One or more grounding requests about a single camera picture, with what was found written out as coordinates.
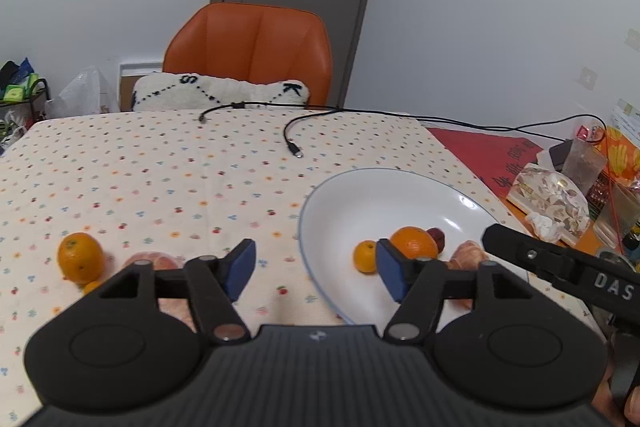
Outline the person right hand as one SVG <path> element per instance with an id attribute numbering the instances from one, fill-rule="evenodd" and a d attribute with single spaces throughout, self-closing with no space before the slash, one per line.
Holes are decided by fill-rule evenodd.
<path id="1" fill-rule="evenodd" d="M 592 405 L 614 426 L 639 425 L 639 339 L 615 333 L 608 344 L 608 366 Z"/>

